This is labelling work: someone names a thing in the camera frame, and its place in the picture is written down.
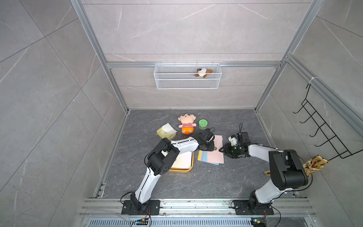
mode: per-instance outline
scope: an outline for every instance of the stuffed animal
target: stuffed animal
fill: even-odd
[[[182,114],[178,117],[178,120],[182,123],[182,125],[179,125],[182,133],[189,135],[194,132],[194,127],[197,126],[197,124],[194,123],[195,118],[196,117],[193,114]]]
[[[213,70],[206,69],[206,68],[201,68],[201,69],[198,69],[198,74],[195,74],[195,76],[196,77],[202,76],[203,78],[206,78],[207,77],[207,73],[213,73]]]

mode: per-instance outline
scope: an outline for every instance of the wall hook rack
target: wall hook rack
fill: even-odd
[[[323,133],[323,135],[325,136],[325,138],[326,138],[326,141],[325,142],[323,142],[322,144],[320,144],[320,145],[315,145],[315,147],[320,147],[320,146],[323,146],[324,144],[326,144],[326,143],[330,143],[330,145],[333,147],[333,149],[335,150],[335,152],[337,153],[337,155],[336,156],[334,156],[334,157],[332,157],[331,159],[329,159],[329,161],[330,160],[332,160],[332,159],[334,159],[334,158],[336,158],[336,157],[340,157],[340,158],[347,158],[347,157],[349,157],[349,156],[352,156],[352,155],[354,155],[354,154],[356,154],[356,153],[358,153],[358,152],[361,152],[361,151],[363,151],[363,149],[362,150],[360,150],[360,151],[357,151],[357,152],[354,152],[354,153],[352,153],[346,146],[345,146],[345,144],[341,141],[341,139],[336,135],[336,133],[333,131],[333,129],[329,126],[329,124],[327,124],[327,122],[324,120],[324,118],[318,113],[318,111],[313,107],[313,105],[307,100],[307,94],[309,93],[309,90],[310,90],[310,84],[308,84],[307,86],[306,86],[306,88],[305,89],[307,89],[307,92],[306,92],[306,96],[305,96],[305,99],[302,101],[302,103],[301,103],[301,105],[302,105],[302,107],[295,113],[295,112],[293,112],[294,114],[297,114],[297,113],[299,113],[302,109],[304,109],[308,114],[309,114],[309,117],[305,120],[305,121],[303,121],[303,122],[301,122],[300,121],[300,123],[301,124],[303,124],[303,123],[305,123],[305,122],[307,122],[309,119],[312,119],[314,122],[315,122],[315,124],[318,126],[318,128],[317,128],[317,130],[316,130],[316,132],[315,132],[315,134],[314,135],[309,135],[310,137],[314,137],[314,136],[316,136],[316,134],[318,133],[318,131],[320,130],[322,133]],[[310,105],[310,107],[314,110],[314,112],[312,113],[312,114],[310,114],[310,112],[306,109],[306,105],[307,104],[309,104]],[[323,121],[323,123],[321,124],[321,125],[319,125],[318,123],[317,123],[317,120],[314,118],[314,116],[316,116],[316,115],[318,115],[321,119],[322,119],[322,121]],[[333,133],[333,136],[332,137],[330,137],[330,138],[328,138],[328,136],[325,134],[325,132],[322,130],[322,126],[324,126],[324,125],[326,125],[329,129],[330,129],[330,131]],[[338,140],[342,145],[343,145],[343,147],[344,147],[344,149],[345,149],[345,151],[344,152],[342,152],[342,153],[340,153],[340,152],[338,152],[337,151],[337,149],[336,149],[336,147],[333,145],[333,143],[331,142],[331,140],[332,139],[336,139],[336,140]]]

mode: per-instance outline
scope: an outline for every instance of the wire mesh basket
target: wire mesh basket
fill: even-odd
[[[213,70],[207,77],[196,77],[198,69]],[[221,80],[219,64],[156,64],[154,77],[157,89],[217,89]]]

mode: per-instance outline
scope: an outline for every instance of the patterned cloth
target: patterned cloth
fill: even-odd
[[[310,169],[311,169],[311,172],[315,172],[315,171],[318,171],[318,170],[321,170],[322,168],[324,168],[324,165],[326,163],[328,163],[329,161],[322,158],[320,155],[318,156],[315,156],[313,157],[312,159],[310,159],[309,161],[307,161]],[[306,175],[309,177],[311,177],[311,172],[309,170],[309,167],[305,164],[302,165],[305,169],[305,172],[306,172]]]

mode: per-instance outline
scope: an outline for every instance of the marble wall tile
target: marble wall tile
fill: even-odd
[[[162,89],[151,86],[121,86],[128,108],[229,108],[252,109],[265,86],[221,86],[218,89]]]
[[[363,116],[363,37],[316,17],[294,56]]]
[[[283,53],[105,54],[107,61],[280,61],[283,55]]]
[[[101,122],[59,203],[49,226],[73,226],[77,205],[93,196],[115,137]]]
[[[308,7],[112,4],[85,5],[85,10],[105,54],[219,54],[283,53]]]
[[[275,69],[275,67],[223,67],[219,86],[267,85]]]
[[[101,121],[80,91],[0,191],[4,226],[48,226]]]
[[[77,18],[68,0],[21,0],[21,3],[45,36]]]
[[[19,0],[0,7],[0,61],[44,37]]]
[[[267,132],[278,148],[293,149],[305,160],[311,158],[304,143],[272,95],[267,97],[259,113]]]
[[[82,87],[100,65],[91,43],[77,19],[47,36],[52,47]]]
[[[311,0],[82,0],[83,4],[236,4],[310,3]]]
[[[318,17],[363,36],[363,2],[361,0],[326,0]]]
[[[300,123],[300,121],[305,121],[309,115],[304,110],[298,114],[293,113],[301,107],[301,102],[306,95],[306,85],[307,82],[294,69],[287,68],[278,79],[271,94],[299,134],[311,156],[319,154],[330,159],[336,153],[329,143],[315,147],[326,141],[323,134],[318,132],[314,137],[309,136],[316,132],[318,128],[316,124],[312,120],[308,120],[304,124]],[[356,152],[363,148],[363,138],[313,88],[310,88],[307,99],[350,151]],[[323,127],[323,131],[332,137],[330,129]],[[337,140],[332,139],[332,142],[337,146],[338,151],[345,151]],[[359,225],[363,221],[359,211],[359,204],[363,202],[359,196],[363,193],[363,182],[357,180],[363,174],[362,157],[362,152],[346,159],[337,157],[321,171],[355,225]]]
[[[113,68],[119,86],[156,86],[154,68]]]
[[[2,188],[80,87],[45,38],[0,68]]]
[[[115,92],[102,66],[99,66],[82,88],[101,117],[104,117]]]
[[[113,133],[113,135],[117,135],[117,131],[122,123],[122,119],[125,113],[122,110],[120,102],[117,96],[114,96],[109,109],[107,110],[103,120]]]
[[[309,199],[320,224],[322,226],[356,227],[349,219],[347,210],[336,198],[337,194],[332,191],[321,172],[314,173],[314,182],[310,188],[298,193],[300,197]]]

